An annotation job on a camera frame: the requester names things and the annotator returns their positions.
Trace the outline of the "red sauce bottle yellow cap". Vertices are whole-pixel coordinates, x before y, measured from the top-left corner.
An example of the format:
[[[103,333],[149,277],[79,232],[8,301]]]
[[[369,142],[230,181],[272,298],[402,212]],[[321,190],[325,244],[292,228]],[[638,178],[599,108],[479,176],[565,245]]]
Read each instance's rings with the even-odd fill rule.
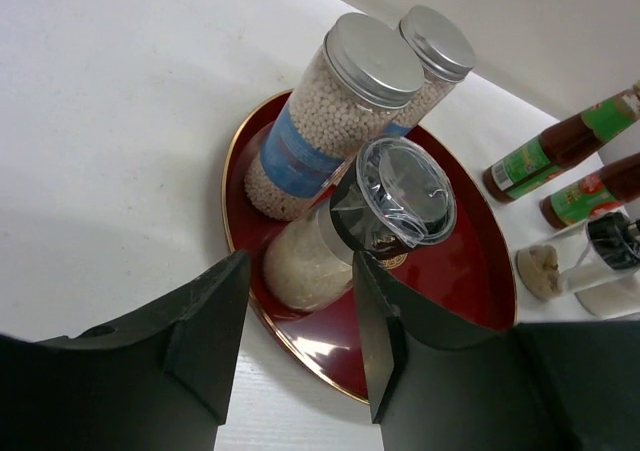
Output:
[[[560,121],[489,166],[482,181],[510,203],[577,166],[639,120],[639,84]]]

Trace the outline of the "white salt grinder black cap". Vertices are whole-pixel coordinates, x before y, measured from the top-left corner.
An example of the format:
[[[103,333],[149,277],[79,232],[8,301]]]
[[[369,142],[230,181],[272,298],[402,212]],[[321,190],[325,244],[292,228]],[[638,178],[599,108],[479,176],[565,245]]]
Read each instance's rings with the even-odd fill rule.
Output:
[[[386,260],[435,245],[456,220],[452,185],[436,160],[404,137],[376,137],[329,197],[271,241],[262,262],[265,287],[290,309],[323,309],[351,286],[356,253]]]

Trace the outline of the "beige spice grinder black cap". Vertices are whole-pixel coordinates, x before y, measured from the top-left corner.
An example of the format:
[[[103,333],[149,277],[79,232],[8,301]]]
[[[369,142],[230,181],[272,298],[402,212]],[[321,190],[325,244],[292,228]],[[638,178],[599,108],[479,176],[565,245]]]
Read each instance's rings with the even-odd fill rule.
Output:
[[[590,286],[584,267],[588,249],[582,229],[571,233],[564,230],[520,249],[515,255],[516,269],[536,298],[550,301]]]

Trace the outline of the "bead jar blue label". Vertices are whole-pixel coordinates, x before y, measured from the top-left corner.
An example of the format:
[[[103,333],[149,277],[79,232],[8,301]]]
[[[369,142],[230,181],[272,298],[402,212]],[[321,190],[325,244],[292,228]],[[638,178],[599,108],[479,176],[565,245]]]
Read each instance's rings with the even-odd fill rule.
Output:
[[[251,204],[270,218],[296,219],[422,83],[421,64],[397,31],[365,14],[340,16],[245,173]]]
[[[385,133],[406,136],[476,65],[473,47],[463,32],[433,8],[413,6],[397,31],[421,62],[423,84],[400,110]]]

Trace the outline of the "white spice grinder black cap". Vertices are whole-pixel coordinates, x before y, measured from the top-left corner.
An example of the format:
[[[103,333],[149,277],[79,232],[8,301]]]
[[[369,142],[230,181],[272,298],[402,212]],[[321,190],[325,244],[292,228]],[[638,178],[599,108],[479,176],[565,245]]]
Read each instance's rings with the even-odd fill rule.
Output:
[[[562,257],[557,280],[562,294],[573,294],[600,319],[639,311],[639,223],[609,212],[585,223]]]

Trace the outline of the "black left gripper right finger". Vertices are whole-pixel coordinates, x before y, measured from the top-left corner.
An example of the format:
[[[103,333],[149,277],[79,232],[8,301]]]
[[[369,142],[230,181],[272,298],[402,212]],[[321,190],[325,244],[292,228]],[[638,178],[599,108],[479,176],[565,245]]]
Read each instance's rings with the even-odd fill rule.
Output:
[[[635,450],[639,325],[496,331],[357,253],[353,285],[370,414],[388,450]]]

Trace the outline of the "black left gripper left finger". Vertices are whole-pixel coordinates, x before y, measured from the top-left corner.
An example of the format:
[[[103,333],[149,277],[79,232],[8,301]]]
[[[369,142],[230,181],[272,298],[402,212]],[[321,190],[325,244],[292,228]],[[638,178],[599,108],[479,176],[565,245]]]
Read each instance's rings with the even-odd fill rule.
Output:
[[[1,339],[5,450],[210,450],[226,422],[250,285],[237,251],[76,337]]]

